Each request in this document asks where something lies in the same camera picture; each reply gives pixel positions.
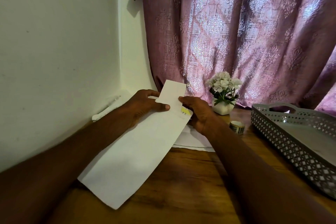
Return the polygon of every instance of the purple curtain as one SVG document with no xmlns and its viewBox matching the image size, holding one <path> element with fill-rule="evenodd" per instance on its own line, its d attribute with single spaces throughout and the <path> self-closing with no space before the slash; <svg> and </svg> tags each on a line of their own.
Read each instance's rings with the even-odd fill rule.
<svg viewBox="0 0 336 224">
<path fill-rule="evenodd" d="M 335 0 L 143 0 L 159 90 L 184 82 L 210 103 L 205 81 L 243 81 L 239 104 L 289 102 L 335 109 Z"/>
</svg>

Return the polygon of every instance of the person's right hand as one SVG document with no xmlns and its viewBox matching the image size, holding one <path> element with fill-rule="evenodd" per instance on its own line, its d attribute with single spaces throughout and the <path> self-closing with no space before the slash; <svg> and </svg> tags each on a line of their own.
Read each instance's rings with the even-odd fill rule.
<svg viewBox="0 0 336 224">
<path fill-rule="evenodd" d="M 198 97 L 179 97 L 181 103 L 190 108 L 194 114 L 191 117 L 190 124 L 197 132 L 205 136 L 206 130 L 217 119 L 208 103 Z"/>
</svg>

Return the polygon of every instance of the yellow sticker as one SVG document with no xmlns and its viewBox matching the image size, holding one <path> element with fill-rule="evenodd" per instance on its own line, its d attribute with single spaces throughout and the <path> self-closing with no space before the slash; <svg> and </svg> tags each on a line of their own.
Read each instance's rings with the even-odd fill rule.
<svg viewBox="0 0 336 224">
<path fill-rule="evenodd" d="M 189 110 L 187 108 L 185 108 L 184 106 L 181 108 L 181 112 L 184 113 L 184 114 L 191 115 L 191 113 L 189 112 Z"/>
</svg>

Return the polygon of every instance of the artificial potted plant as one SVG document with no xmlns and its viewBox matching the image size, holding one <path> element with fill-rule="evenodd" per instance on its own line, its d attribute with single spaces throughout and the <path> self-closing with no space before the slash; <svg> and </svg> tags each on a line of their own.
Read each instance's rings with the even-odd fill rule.
<svg viewBox="0 0 336 224">
<path fill-rule="evenodd" d="M 236 100 L 239 98 L 236 92 L 241 80 L 238 78 L 231 78 L 226 71 L 216 73 L 214 77 L 209 79 L 207 85 L 210 87 L 210 92 L 213 95 L 212 109 L 220 115 L 229 114 L 235 107 Z"/>
</svg>

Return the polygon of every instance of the flower pot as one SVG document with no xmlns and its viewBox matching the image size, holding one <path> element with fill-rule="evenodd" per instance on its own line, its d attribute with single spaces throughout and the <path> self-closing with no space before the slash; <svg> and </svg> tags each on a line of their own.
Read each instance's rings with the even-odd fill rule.
<svg viewBox="0 0 336 224">
<path fill-rule="evenodd" d="M 225 102 L 220 102 L 217 105 L 215 105 L 216 100 L 217 98 L 212 97 L 212 110 L 220 115 L 229 114 L 235 107 L 234 105 L 236 104 L 236 101 L 232 101 L 234 105 L 226 104 Z"/>
</svg>

